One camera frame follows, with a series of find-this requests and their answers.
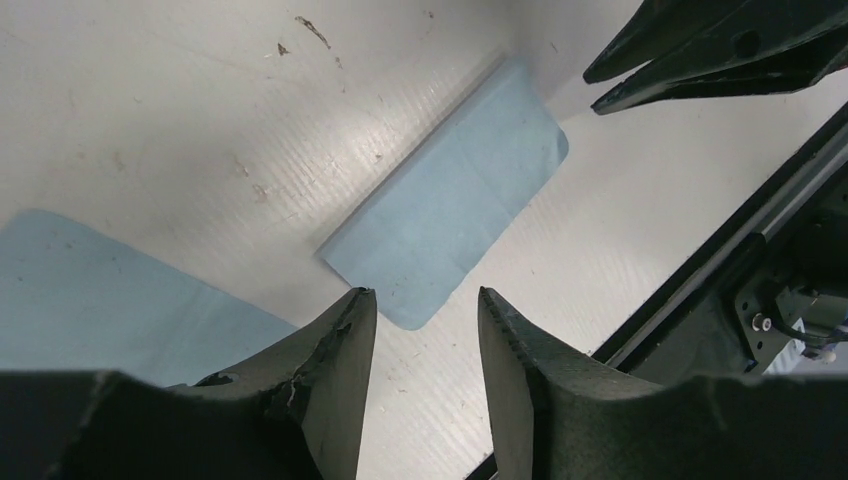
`black cable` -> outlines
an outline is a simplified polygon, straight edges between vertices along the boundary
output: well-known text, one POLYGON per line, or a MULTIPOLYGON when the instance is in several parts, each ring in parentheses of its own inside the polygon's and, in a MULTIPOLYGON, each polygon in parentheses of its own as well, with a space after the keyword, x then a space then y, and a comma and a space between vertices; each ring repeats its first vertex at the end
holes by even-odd
POLYGON ((798 330, 795 330, 789 325, 783 323, 783 320, 779 318, 772 320, 772 325, 774 325, 774 328, 776 328, 780 333, 792 337, 795 340, 801 340, 804 343, 812 344, 813 346, 825 346, 832 345, 834 343, 848 342, 848 334, 842 333, 823 337, 821 335, 799 332, 798 330))

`folded cloth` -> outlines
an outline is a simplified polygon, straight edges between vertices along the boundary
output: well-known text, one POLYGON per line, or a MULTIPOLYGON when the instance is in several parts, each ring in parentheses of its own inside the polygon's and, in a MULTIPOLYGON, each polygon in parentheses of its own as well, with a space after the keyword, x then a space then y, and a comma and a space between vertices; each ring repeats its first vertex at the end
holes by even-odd
POLYGON ((501 65, 368 198, 318 255, 423 327, 554 174, 565 134, 519 61, 501 65))
POLYGON ((193 384, 295 327, 67 218, 0 230, 0 369, 118 369, 193 384))

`white table surface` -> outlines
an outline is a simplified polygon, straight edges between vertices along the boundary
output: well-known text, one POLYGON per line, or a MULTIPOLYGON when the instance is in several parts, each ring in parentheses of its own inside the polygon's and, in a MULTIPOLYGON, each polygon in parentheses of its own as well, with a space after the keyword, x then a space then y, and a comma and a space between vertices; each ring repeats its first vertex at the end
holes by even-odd
POLYGON ((317 247, 522 53, 571 152, 436 317, 381 319, 374 353, 360 478, 462 478, 491 449, 480 285, 591 352, 848 100, 842 73, 597 117, 610 85, 580 73, 638 3, 2 0, 0 225, 57 212, 303 325, 348 288, 317 247))

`blue cloth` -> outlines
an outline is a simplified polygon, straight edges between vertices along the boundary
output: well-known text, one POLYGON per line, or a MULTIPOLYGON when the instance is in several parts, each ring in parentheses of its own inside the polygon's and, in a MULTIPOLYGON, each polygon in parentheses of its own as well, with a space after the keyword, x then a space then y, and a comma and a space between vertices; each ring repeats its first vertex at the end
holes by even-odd
POLYGON ((119 369, 193 384, 289 323, 48 212, 0 231, 0 369, 119 369))
POLYGON ((318 255, 351 285, 374 288, 396 325, 421 328, 567 153, 526 68, 508 61, 318 255))

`screw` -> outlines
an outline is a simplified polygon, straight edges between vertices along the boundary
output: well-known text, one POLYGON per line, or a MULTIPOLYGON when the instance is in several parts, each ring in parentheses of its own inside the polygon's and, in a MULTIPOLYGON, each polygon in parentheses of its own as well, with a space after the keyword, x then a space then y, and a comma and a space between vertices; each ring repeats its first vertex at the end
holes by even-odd
POLYGON ((753 328, 755 332, 768 332, 771 330, 771 325, 771 319, 762 313, 754 315, 754 319, 751 321, 751 328, 753 328))

